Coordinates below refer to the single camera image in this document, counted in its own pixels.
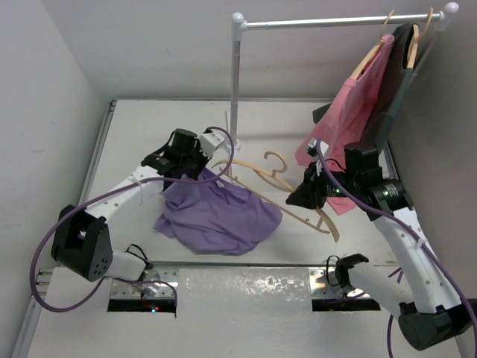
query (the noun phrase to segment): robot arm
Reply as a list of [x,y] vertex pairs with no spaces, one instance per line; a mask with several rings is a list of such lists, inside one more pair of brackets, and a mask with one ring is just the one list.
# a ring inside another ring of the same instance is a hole
[[[175,130],[163,147],[149,154],[131,175],[112,189],[131,186],[129,190],[92,204],[58,228],[51,257],[89,281],[103,276],[138,280],[146,262],[111,247],[110,237],[114,236],[118,223],[171,185],[157,178],[179,179],[187,175],[197,180],[223,142],[224,138],[215,132],[205,131],[198,137],[190,131]],[[60,218],[74,208],[65,207]]]
[[[309,143],[309,154],[316,158],[315,146],[316,141]],[[420,241],[416,242],[405,228],[388,217],[368,212],[369,219],[382,233],[401,265],[410,290],[383,276],[361,254],[345,257],[336,263],[334,273],[330,274],[330,283],[336,286],[330,289],[336,293],[354,289],[365,291],[391,313],[399,322],[404,337],[419,351],[463,333],[470,326],[469,314],[454,287],[423,250],[422,245],[427,239],[404,186],[398,180],[382,177],[378,151],[372,144],[347,145],[345,160],[347,169],[344,172],[332,172],[343,188],[367,206],[392,214],[419,231]],[[302,184],[286,202],[314,209],[322,207],[328,197],[343,196],[316,162],[305,170]],[[475,312],[477,301],[470,301],[470,304]]]

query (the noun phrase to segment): purple shirt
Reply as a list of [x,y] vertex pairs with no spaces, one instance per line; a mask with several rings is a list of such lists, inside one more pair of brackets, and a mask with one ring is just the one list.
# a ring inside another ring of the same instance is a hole
[[[208,169],[199,180],[215,176]],[[183,176],[183,180],[192,180]],[[177,237],[198,254],[242,255],[265,240],[282,212],[258,195],[219,179],[205,184],[173,183],[162,192],[164,213],[154,228]]]

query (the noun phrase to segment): white wall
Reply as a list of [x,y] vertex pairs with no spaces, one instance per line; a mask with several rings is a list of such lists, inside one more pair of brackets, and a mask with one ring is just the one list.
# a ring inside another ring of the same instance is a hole
[[9,357],[31,257],[79,198],[105,106],[39,0],[2,0],[0,14],[0,357]]
[[[226,97],[230,17],[250,22],[426,13],[415,0],[42,0],[89,82],[111,98]],[[241,95],[334,96],[379,26],[244,35]]]
[[[477,298],[477,2],[459,4],[411,86],[391,144],[437,255]],[[474,357],[471,336],[460,339],[464,357]]]

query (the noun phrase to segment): clothes hanger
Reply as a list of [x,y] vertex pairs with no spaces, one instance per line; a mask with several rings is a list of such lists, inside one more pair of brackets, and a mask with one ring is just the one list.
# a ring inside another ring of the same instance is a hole
[[[249,169],[252,169],[258,176],[259,178],[261,178],[264,182],[266,182],[267,184],[277,188],[278,190],[282,190],[284,192],[293,192],[296,188],[293,187],[291,184],[289,184],[287,181],[283,180],[282,178],[278,177],[277,176],[277,173],[284,173],[288,170],[288,165],[285,161],[285,159],[283,158],[283,156],[281,154],[278,154],[276,153],[275,151],[266,151],[264,153],[264,158],[267,159],[270,155],[274,155],[275,157],[278,157],[279,160],[282,162],[282,168],[281,169],[274,169],[272,170],[272,172],[269,172],[267,169],[263,169],[262,167],[260,166],[257,166],[253,163],[249,163],[249,162],[246,162],[246,161],[243,161],[243,160],[233,160],[232,163],[233,164],[237,164],[239,166],[243,166],[245,168],[249,168]],[[212,168],[218,166],[218,165],[221,165],[221,164],[225,164],[227,163],[228,160],[219,160],[217,163],[215,163]],[[331,218],[322,210],[322,209],[316,209],[316,213],[320,216],[320,219],[318,220],[318,223],[317,224],[312,224],[310,222],[310,219],[309,218],[300,218],[297,214],[291,212],[290,210],[288,210],[287,208],[281,206],[280,204],[278,204],[277,202],[267,198],[266,196],[260,194],[259,192],[257,192],[256,190],[253,190],[251,189],[249,186],[245,185],[244,183],[242,183],[238,178],[237,176],[232,176],[230,173],[226,173],[225,174],[229,179],[235,181],[238,185],[241,185],[243,186],[245,189],[248,189],[250,190],[251,192],[253,192],[254,194],[258,195],[260,198],[262,198],[263,200],[267,201],[268,203],[274,205],[276,208],[278,208],[279,210],[283,211],[284,213],[290,215],[291,217],[293,217],[294,219],[298,220],[299,222],[302,222],[304,223],[306,226],[308,227],[311,227],[312,229],[315,229],[316,231],[320,232],[320,233],[325,233],[325,234],[330,234],[332,235],[332,238],[335,240],[335,242],[338,242],[339,240],[339,237],[340,237],[340,233],[338,231],[338,229],[336,228],[335,224],[333,223],[333,221],[331,220]],[[321,229],[321,225],[325,223],[326,226],[329,228],[329,231],[328,230],[324,230],[324,229]]]
[[407,69],[414,68],[414,64],[416,63],[416,57],[417,57],[417,45],[420,39],[422,39],[423,36],[426,34],[427,29],[429,28],[429,24],[431,23],[431,18],[433,13],[434,13],[434,9],[431,7],[429,9],[429,15],[427,16],[427,22],[423,32],[419,33],[418,25],[416,24],[412,25],[412,30],[414,33],[412,35],[411,43],[409,44],[409,48],[408,48],[408,65],[406,67]]
[[374,56],[376,56],[376,54],[378,53],[379,49],[381,48],[382,44],[385,42],[382,37],[385,35],[385,29],[386,29],[386,25],[388,24],[389,22],[389,19],[391,18],[391,16],[393,16],[394,14],[394,11],[395,10],[392,10],[388,17],[386,18],[386,20],[383,22],[382,24],[382,28],[381,28],[381,32],[379,33],[379,41],[377,44],[375,44],[375,46],[367,53],[366,56],[364,56],[363,60],[359,63],[358,67],[356,67],[356,69],[353,71],[353,73],[351,74],[350,78],[352,78],[353,80],[357,80],[359,75],[363,72],[364,68],[366,67],[366,65],[374,58]]

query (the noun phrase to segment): pink shirt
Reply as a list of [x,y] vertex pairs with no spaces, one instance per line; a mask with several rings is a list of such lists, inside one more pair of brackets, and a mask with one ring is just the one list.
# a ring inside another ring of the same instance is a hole
[[[305,152],[305,146],[311,138],[319,138],[329,145],[328,158],[336,159],[343,168],[346,168],[344,146],[361,139],[364,127],[378,99],[382,76],[393,47],[392,35],[384,35],[382,39],[384,43],[367,65],[364,73],[357,80],[346,79],[326,114],[298,148],[295,158],[300,166],[308,166],[314,161]],[[335,163],[329,161],[327,164],[331,170],[340,171]],[[348,198],[329,198],[328,204],[338,215],[347,213],[355,207]]]

